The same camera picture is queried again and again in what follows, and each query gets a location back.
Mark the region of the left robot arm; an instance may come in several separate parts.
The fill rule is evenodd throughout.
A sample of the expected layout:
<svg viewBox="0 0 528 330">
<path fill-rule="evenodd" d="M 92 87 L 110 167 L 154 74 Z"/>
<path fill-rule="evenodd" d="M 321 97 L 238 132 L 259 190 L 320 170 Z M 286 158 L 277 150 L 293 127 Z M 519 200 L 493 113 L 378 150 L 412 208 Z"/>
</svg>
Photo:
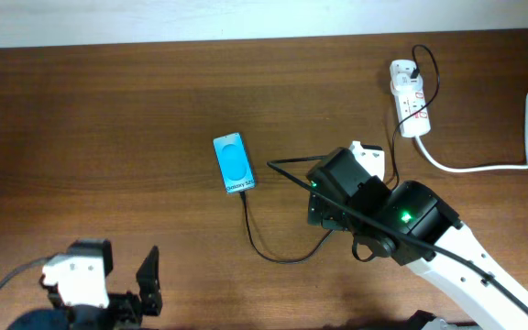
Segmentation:
<svg viewBox="0 0 528 330">
<path fill-rule="evenodd" d="M 140 329 L 146 316 L 162 309 L 159 248 L 150 249 L 136 273 L 139 293 L 111 293 L 106 277 L 114 267 L 109 240 L 74 241 L 64 253 L 44 263 L 40 285 L 48 292 L 49 309 L 19 316 L 11 329 L 115 330 Z"/>
</svg>

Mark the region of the blue Galaxy S25 smartphone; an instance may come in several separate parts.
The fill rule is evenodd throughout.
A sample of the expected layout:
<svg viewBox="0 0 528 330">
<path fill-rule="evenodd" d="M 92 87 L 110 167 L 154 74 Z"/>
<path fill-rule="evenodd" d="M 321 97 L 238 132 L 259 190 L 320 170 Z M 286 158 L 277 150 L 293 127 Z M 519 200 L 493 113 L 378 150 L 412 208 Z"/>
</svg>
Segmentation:
<svg viewBox="0 0 528 330">
<path fill-rule="evenodd" d="M 231 133 L 213 140 L 225 191 L 240 193 L 256 187 L 256 178 L 241 135 Z"/>
</svg>

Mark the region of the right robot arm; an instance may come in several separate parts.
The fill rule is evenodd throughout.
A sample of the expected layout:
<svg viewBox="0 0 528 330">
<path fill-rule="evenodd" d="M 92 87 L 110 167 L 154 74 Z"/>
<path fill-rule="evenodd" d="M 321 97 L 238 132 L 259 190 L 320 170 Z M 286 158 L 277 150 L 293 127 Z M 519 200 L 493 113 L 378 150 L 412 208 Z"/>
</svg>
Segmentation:
<svg viewBox="0 0 528 330">
<path fill-rule="evenodd" d="M 528 291 L 478 242 L 458 213 L 418 181 L 391 190 L 348 148 L 307 173 L 309 222 L 347 231 L 352 254 L 393 259 L 428 281 L 484 329 L 528 329 Z"/>
</svg>

